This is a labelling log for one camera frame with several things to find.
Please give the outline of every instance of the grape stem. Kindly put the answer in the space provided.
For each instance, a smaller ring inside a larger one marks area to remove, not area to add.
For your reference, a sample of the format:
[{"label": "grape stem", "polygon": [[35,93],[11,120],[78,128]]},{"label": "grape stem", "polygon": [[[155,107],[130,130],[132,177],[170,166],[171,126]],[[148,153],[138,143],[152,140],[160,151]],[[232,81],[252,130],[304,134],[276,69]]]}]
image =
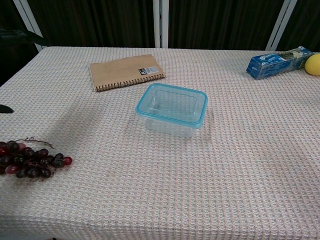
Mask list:
[{"label": "grape stem", "polygon": [[24,142],[37,142],[37,143],[43,143],[46,146],[49,146],[50,148],[54,149],[54,146],[46,141],[40,141],[40,140],[36,140],[34,136],[32,137],[27,137],[26,139],[18,139],[15,140],[16,142],[18,141],[24,141]]}]

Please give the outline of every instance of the white frame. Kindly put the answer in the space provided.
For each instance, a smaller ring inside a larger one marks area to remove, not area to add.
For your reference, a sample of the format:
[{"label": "white frame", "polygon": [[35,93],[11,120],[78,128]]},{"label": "white frame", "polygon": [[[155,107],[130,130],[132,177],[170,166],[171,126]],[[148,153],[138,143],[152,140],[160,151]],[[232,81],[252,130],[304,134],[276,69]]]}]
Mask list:
[{"label": "white frame", "polygon": [[[17,10],[26,28],[39,35],[43,36],[37,21],[30,9],[27,0],[13,0]],[[278,18],[274,24],[269,41],[266,45],[266,51],[275,51],[282,37],[291,14],[296,6],[297,0],[284,0]],[[154,45],[156,48],[169,47],[169,0],[153,0],[153,22],[154,22]],[[45,46],[35,44],[35,47],[40,52]]]},{"label": "white frame", "polygon": [[296,6],[297,0],[284,0],[278,18],[274,24],[269,41],[266,45],[266,51],[277,50],[278,44],[284,33],[291,14]]},{"label": "white frame", "polygon": [[154,27],[154,45],[156,48],[160,48],[160,2],[159,0],[153,0],[153,27]]},{"label": "white frame", "polygon": [[168,48],[169,42],[169,0],[161,0],[161,47]]},{"label": "white frame", "polygon": [[[29,3],[27,0],[13,0],[25,26],[30,32],[33,32],[39,36],[43,36],[40,28],[37,24],[34,14],[31,11]],[[45,46],[41,46],[38,44],[34,44],[38,52],[45,48]]]}]

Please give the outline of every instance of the notebook spiral binding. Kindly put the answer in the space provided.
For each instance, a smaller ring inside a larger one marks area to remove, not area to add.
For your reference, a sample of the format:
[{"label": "notebook spiral binding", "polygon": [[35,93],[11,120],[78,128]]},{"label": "notebook spiral binding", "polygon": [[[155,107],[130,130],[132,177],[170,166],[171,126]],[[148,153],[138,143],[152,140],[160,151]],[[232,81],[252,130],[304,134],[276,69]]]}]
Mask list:
[{"label": "notebook spiral binding", "polygon": [[95,89],[97,92],[101,92],[101,91],[106,91],[106,90],[110,90],[110,89],[122,88],[122,87],[127,87],[127,86],[131,86],[131,85],[135,85],[135,84],[141,84],[141,83],[148,82],[151,80],[163,79],[164,77],[165,77],[164,74],[156,74],[156,75],[152,75],[152,76],[146,76],[146,77],[141,77],[141,78],[137,78],[137,79],[132,79],[129,81],[122,81],[122,82],[111,83],[108,85],[96,86]]}]

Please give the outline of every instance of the blue container rim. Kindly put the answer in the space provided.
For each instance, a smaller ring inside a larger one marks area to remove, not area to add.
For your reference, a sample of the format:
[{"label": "blue container rim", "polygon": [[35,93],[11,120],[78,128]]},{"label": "blue container rim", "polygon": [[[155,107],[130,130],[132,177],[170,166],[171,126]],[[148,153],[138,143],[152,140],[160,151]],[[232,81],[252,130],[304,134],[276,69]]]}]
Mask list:
[{"label": "blue container rim", "polygon": [[[159,115],[156,115],[156,114],[152,114],[152,113],[141,111],[140,110],[140,105],[144,101],[144,99],[145,99],[146,95],[148,94],[149,90],[152,89],[153,87],[157,87],[157,86],[166,87],[166,88],[172,88],[172,89],[179,89],[179,90],[184,90],[184,91],[187,91],[187,92],[192,92],[192,93],[197,93],[197,94],[203,95],[204,96],[204,102],[203,102],[203,107],[202,107],[202,110],[201,110],[201,115],[200,115],[199,120],[195,121],[195,122],[183,121],[183,120],[179,120],[179,119],[175,119],[175,118],[170,118],[170,117],[166,117],[166,116],[159,116]],[[189,128],[193,128],[193,129],[199,129],[204,124],[204,118],[205,118],[205,113],[206,113],[206,109],[207,109],[207,103],[208,103],[208,96],[203,91],[190,89],[190,88],[185,88],[185,87],[181,87],[181,86],[174,86],[174,85],[164,84],[164,83],[153,83],[144,92],[143,96],[141,97],[139,103],[137,104],[137,106],[135,108],[135,112],[138,115],[142,116],[142,117],[147,117],[147,118],[159,120],[159,121],[162,121],[162,122],[177,124],[177,125],[181,125],[181,126],[185,126],[185,127],[189,127]]]}]

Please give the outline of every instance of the notebook label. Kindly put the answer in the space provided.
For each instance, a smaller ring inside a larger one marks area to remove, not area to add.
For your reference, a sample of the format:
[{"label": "notebook label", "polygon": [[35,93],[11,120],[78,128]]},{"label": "notebook label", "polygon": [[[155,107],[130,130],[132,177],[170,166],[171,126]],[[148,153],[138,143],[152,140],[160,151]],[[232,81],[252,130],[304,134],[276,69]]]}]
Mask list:
[{"label": "notebook label", "polygon": [[159,72],[159,70],[155,66],[151,66],[151,67],[141,68],[141,69],[139,69],[139,72],[141,75],[146,75],[146,74],[157,73],[157,72]]}]

